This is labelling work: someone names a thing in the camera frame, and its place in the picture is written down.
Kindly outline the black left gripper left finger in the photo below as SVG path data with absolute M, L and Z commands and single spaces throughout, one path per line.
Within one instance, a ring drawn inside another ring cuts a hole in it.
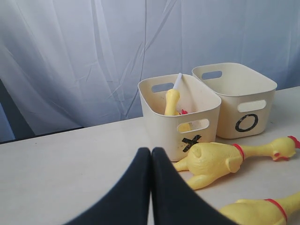
M 151 154 L 139 148 L 112 189 L 68 225 L 146 225 L 148 222 Z

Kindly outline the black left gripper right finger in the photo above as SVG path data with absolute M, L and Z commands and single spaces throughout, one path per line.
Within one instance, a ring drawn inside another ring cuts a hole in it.
M 174 169 L 165 150 L 152 150 L 152 208 L 156 225 L 234 225 L 199 197 Z

